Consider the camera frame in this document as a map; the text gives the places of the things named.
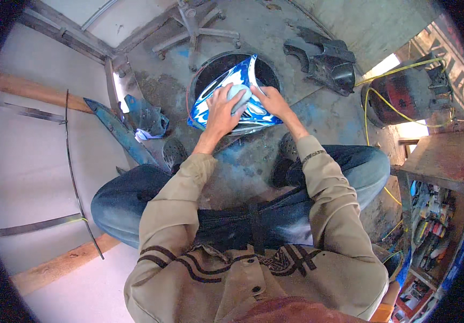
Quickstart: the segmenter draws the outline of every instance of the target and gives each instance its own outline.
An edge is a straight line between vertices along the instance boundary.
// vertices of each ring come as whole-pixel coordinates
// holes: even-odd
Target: tan jacket
[[[315,248],[287,245],[265,256],[194,247],[197,200],[216,159],[191,155],[148,203],[139,259],[125,284],[137,322],[227,322],[259,301],[301,296],[368,320],[388,288],[388,273],[363,230],[356,192],[318,140],[297,142]]]

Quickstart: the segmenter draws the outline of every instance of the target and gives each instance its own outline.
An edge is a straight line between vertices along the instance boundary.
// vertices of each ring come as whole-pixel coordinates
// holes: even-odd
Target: blue panel
[[[207,106],[206,100],[212,96],[216,88],[223,87],[229,83],[234,83],[234,85],[244,84],[248,87],[253,85],[259,88],[255,79],[256,59],[257,55],[250,56],[209,84],[199,95],[191,109],[190,116],[195,122],[193,122],[191,118],[188,118],[187,124],[198,129],[207,126],[209,107]],[[268,113],[259,99],[256,96],[252,96],[247,102],[247,110],[241,116],[239,123],[269,127],[281,124],[282,120]]]

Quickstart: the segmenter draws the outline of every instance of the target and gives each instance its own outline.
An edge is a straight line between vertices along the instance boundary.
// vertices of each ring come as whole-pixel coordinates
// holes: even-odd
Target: man
[[[173,153],[180,151],[176,145],[164,151],[172,165],[181,163],[174,176],[141,165],[93,199],[99,227],[139,249],[124,290],[131,316],[152,322],[370,319],[388,273],[359,214],[386,183],[388,158],[372,147],[321,146],[276,89],[261,88],[263,94],[253,87],[296,143],[295,149],[283,139],[274,182],[296,188],[272,202],[198,210],[217,162],[211,154],[244,111],[230,115],[243,94],[227,101],[230,87],[208,99],[207,128],[184,162],[183,153]]]

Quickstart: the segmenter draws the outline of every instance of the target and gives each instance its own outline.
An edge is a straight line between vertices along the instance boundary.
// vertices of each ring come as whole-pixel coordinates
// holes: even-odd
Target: sponge
[[[241,90],[247,90],[243,96],[241,97],[241,99],[239,100],[239,102],[237,102],[233,107],[232,107],[232,110],[230,111],[230,113],[232,115],[234,115],[234,113],[239,110],[240,107],[242,107],[243,105],[245,105],[248,100],[250,100],[250,97],[252,97],[252,91],[250,91],[250,88],[247,87],[246,85],[244,84],[237,84],[237,85],[233,85],[230,90],[229,90],[229,93],[227,93],[227,100],[231,100],[239,91]]]

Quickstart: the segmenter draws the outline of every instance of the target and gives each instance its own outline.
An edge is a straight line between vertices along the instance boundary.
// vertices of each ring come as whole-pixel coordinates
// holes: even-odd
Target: yellow cable
[[[445,62],[445,59],[440,57],[440,58],[433,58],[433,59],[428,59],[427,61],[421,61],[421,62],[418,62],[418,63],[414,63],[414,64],[410,64],[408,66],[404,66],[404,67],[400,67],[398,69],[395,69],[395,70],[391,70],[391,71],[388,71],[384,74],[381,74],[381,75],[378,75],[378,76],[374,76],[372,78],[369,78],[369,79],[366,79],[366,80],[363,80],[361,82],[359,82],[358,84],[355,84],[354,86],[358,86],[358,85],[361,85],[361,84],[365,84],[365,83],[368,83],[370,81],[373,81],[377,78],[381,78],[383,76],[387,76],[387,75],[390,75],[390,74],[393,74],[393,73],[397,73],[397,72],[401,72],[405,69],[409,69],[409,68],[412,68],[412,67],[417,67],[417,66],[421,66],[421,65],[425,65],[425,64],[429,64],[429,63],[432,63],[434,61],[444,61]]]
[[[416,124],[419,124],[419,125],[422,125],[422,126],[426,126],[426,127],[428,127],[428,128],[439,128],[439,127],[443,127],[443,126],[447,125],[449,122],[451,122],[451,121],[453,120],[453,118],[454,118],[454,116],[452,115],[451,118],[450,118],[448,121],[444,122],[444,123],[441,124],[441,125],[429,126],[429,125],[426,125],[426,124],[422,124],[422,123],[420,123],[420,122],[417,122],[417,121],[415,121],[415,120],[413,120],[413,119],[407,117],[406,115],[400,113],[399,111],[397,111],[397,109],[396,109],[395,107],[393,107],[393,105],[391,105],[390,102],[388,102],[388,101],[387,101],[381,94],[379,94],[379,92],[377,92],[373,87],[369,87],[368,90],[367,90],[367,92],[366,92],[366,98],[365,98],[365,114],[366,114],[366,101],[367,101],[366,99],[368,98],[368,93],[369,93],[370,91],[372,91],[372,92],[374,92],[375,94],[377,94],[377,96],[378,96],[381,100],[383,100],[384,103],[386,103],[390,108],[392,108],[393,111],[397,112],[397,113],[398,113],[401,117],[403,117],[404,119],[406,119],[406,120],[408,120],[408,121],[410,121],[410,122],[415,122]]]
[[[388,236],[391,235],[392,232],[395,231],[395,229],[397,229],[397,227],[399,226],[399,224],[401,224],[401,223],[403,223],[403,222],[404,222],[404,220],[400,220],[399,223],[397,223],[397,224],[395,225],[395,227],[394,227],[390,232],[388,232],[387,235],[385,235],[385,236],[381,239],[381,241],[383,241],[384,239],[388,238]]]
[[[403,71],[403,70],[405,70],[405,69],[409,69],[409,68],[416,67],[416,66],[420,66],[420,65],[430,64],[430,63],[435,62],[435,61],[444,61],[444,62],[445,62],[445,59],[442,58],[442,57],[439,57],[439,58],[428,59],[427,61],[421,61],[421,62],[418,62],[418,63],[413,63],[413,64],[410,64],[410,65],[408,65],[408,66],[400,67],[400,68],[397,68],[397,69],[388,71],[388,72],[386,72],[386,73],[383,73],[383,74],[381,74],[381,75],[371,77],[371,78],[369,78],[369,79],[366,79],[366,80],[364,80],[364,81],[361,81],[361,82],[357,83],[357,84],[354,85],[354,86],[358,86],[358,85],[361,85],[361,84],[365,84],[365,83],[371,82],[371,81],[373,81],[373,80],[375,80],[375,79],[378,79],[378,78],[381,78],[381,77],[383,77],[383,76],[387,76],[387,75],[390,75],[390,74],[393,74],[393,73],[397,73],[397,72]],[[379,92],[377,92],[374,88],[369,87],[368,90],[367,90],[367,92],[366,92],[366,94],[365,94],[365,105],[364,105],[364,107],[365,107],[365,134],[366,134],[366,144],[367,144],[367,146],[370,146],[370,141],[368,140],[368,126],[367,126],[367,123],[366,123],[366,107],[367,107],[367,103],[368,103],[368,94],[369,94],[370,91],[373,91],[375,94],[377,94],[377,96],[378,96],[379,98],[381,98],[381,100],[383,100],[384,103],[386,103],[390,108],[392,108],[393,111],[397,112],[401,117],[403,117],[404,119],[406,119],[406,120],[408,120],[408,121],[410,121],[410,122],[415,122],[416,124],[419,124],[419,125],[422,125],[422,126],[426,126],[426,127],[428,127],[428,128],[439,128],[439,127],[443,127],[443,126],[447,125],[449,122],[453,121],[453,119],[454,119],[454,113],[451,113],[451,118],[450,118],[448,121],[446,121],[446,122],[444,122],[443,124],[441,124],[441,125],[429,126],[429,125],[422,124],[422,123],[417,122],[417,121],[415,121],[415,120],[413,120],[413,119],[410,119],[408,116],[406,116],[406,115],[400,113],[399,111],[397,111],[397,109],[396,109],[395,107],[393,107],[393,106],[390,104],[390,102],[388,102],[381,94],[379,94]],[[401,205],[401,206],[403,205],[401,202],[399,202],[399,200],[397,200],[397,199],[390,193],[390,191],[389,191],[386,187],[384,188],[384,190],[391,196],[392,199],[394,199],[394,201],[397,202],[397,204],[399,204],[399,205]]]
[[[399,251],[396,251],[396,252],[394,252],[393,254],[391,254],[388,258],[386,258],[386,260],[383,262],[383,264],[384,264],[385,262],[387,262],[390,258],[392,258],[393,256],[395,256],[396,254],[398,254],[398,253],[402,253],[402,254],[403,254],[403,257],[404,257],[403,251],[402,251],[402,250],[399,250]]]

